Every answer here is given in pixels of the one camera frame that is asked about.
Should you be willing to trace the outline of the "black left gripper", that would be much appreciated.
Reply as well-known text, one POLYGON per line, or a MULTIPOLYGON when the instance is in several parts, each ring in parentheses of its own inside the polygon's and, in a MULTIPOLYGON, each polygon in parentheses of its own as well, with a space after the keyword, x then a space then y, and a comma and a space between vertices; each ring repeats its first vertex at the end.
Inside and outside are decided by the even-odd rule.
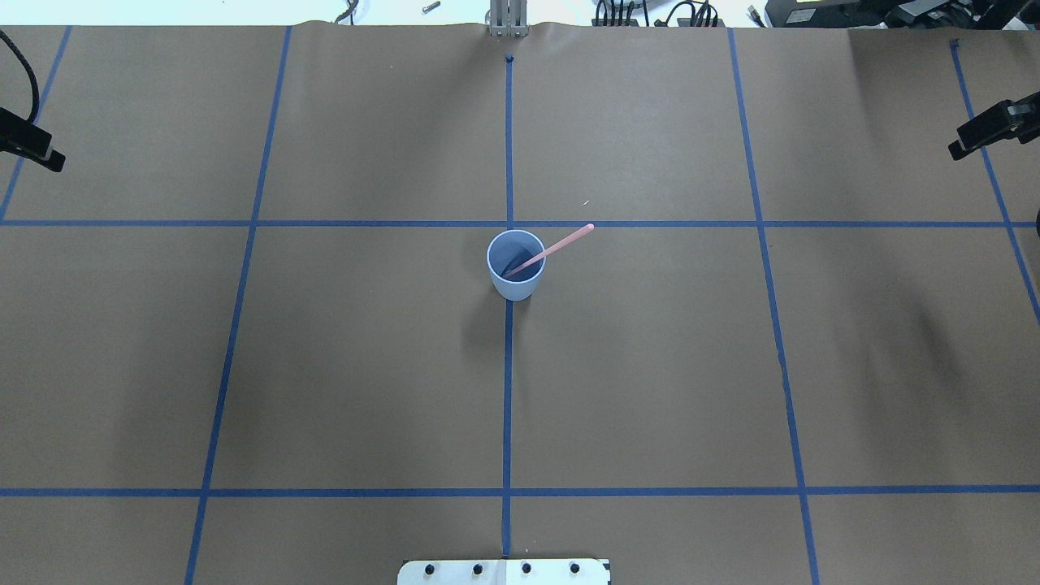
POLYGON ((66 155, 52 147, 52 134, 35 123, 1 107, 1 148, 3 152, 33 160, 49 171, 59 173, 66 155))

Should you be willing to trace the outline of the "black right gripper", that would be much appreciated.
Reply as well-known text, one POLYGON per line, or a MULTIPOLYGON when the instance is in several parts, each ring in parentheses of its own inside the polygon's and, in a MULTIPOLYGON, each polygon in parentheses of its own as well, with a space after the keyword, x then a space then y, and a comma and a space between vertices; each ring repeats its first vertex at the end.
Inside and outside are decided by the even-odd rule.
POLYGON ((1013 102, 1007 110, 986 110, 957 129, 948 146, 951 159, 965 159, 977 150, 1003 139, 1029 143, 1039 137, 1039 92, 1013 102))

